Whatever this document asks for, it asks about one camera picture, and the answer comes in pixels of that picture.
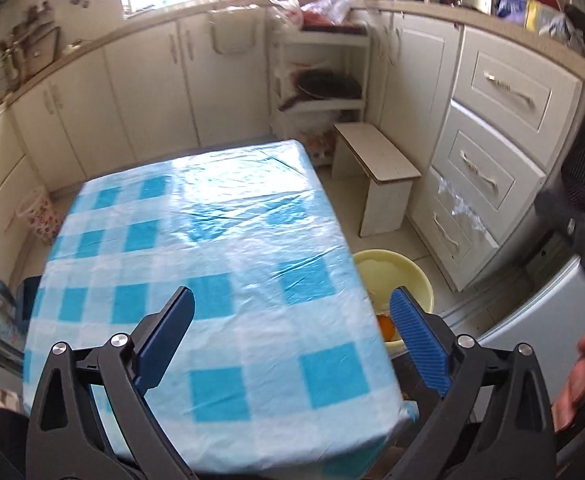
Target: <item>person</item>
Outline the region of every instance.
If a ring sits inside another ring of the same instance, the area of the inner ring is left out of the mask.
[[[555,431],[565,430],[575,419],[576,410],[585,395],[585,335],[577,345],[580,357],[568,380],[552,405],[552,420]]]

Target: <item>white step stool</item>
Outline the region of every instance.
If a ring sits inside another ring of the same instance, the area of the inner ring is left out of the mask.
[[[370,178],[368,198],[359,235],[378,235],[401,227],[410,190],[421,173],[395,145],[372,124],[338,123],[339,133],[332,178]]]

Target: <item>plastic wrap on drawer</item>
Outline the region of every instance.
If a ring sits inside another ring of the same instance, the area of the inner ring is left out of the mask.
[[[479,216],[472,211],[463,197],[452,187],[452,184],[442,176],[437,175],[437,178],[439,179],[439,195],[447,193],[452,198],[454,206],[451,208],[450,214],[454,217],[465,215],[475,231],[485,233],[485,226]]]

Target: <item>plastic tablecloth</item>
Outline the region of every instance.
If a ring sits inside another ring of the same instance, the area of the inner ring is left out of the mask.
[[[24,362],[103,345],[178,286],[195,315],[146,400],[195,471],[359,478],[411,413],[303,147],[187,156],[86,183],[52,248]],[[129,451],[103,388],[100,416]]]

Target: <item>frying pan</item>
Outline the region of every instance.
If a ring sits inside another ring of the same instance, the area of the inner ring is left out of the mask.
[[[301,101],[314,99],[361,98],[361,86],[357,81],[324,68],[301,72],[297,77],[297,90],[299,94],[288,99],[279,110],[284,112]]]

